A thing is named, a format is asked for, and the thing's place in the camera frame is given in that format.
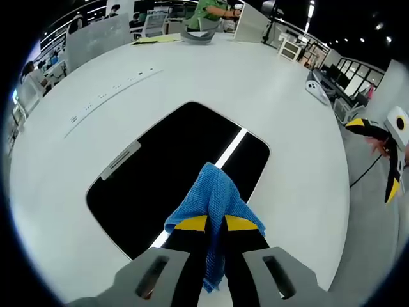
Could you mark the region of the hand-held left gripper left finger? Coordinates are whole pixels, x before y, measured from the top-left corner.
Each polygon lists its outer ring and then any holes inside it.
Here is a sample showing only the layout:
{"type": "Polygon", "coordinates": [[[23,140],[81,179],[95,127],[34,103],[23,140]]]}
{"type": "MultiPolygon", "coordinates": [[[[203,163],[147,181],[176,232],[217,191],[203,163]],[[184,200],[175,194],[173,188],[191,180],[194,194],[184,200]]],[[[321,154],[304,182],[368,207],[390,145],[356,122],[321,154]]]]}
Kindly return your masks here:
{"type": "Polygon", "coordinates": [[[208,216],[178,223],[161,248],[120,269],[112,286],[68,306],[197,306],[205,276],[208,216]]]}

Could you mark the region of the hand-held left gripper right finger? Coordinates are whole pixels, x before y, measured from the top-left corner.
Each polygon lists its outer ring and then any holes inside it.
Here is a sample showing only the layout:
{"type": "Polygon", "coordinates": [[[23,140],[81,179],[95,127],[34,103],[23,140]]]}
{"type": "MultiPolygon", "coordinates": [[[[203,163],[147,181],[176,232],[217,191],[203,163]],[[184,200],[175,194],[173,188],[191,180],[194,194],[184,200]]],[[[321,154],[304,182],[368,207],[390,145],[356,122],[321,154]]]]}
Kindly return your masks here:
{"type": "Polygon", "coordinates": [[[319,306],[312,270],[281,248],[270,248],[248,219],[224,216],[224,272],[234,306],[319,306]]]}

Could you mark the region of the person's right hand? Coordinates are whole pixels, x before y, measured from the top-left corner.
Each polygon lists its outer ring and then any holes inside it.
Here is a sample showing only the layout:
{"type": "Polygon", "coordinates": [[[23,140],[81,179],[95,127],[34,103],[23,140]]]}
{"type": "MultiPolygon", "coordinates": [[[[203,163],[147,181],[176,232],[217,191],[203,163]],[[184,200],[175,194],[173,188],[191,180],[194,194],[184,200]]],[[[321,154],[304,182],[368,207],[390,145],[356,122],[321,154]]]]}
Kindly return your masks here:
{"type": "Polygon", "coordinates": [[[372,137],[366,138],[367,143],[371,146],[371,153],[378,152],[382,157],[388,157],[389,153],[385,149],[385,141],[381,141],[372,137]]]}

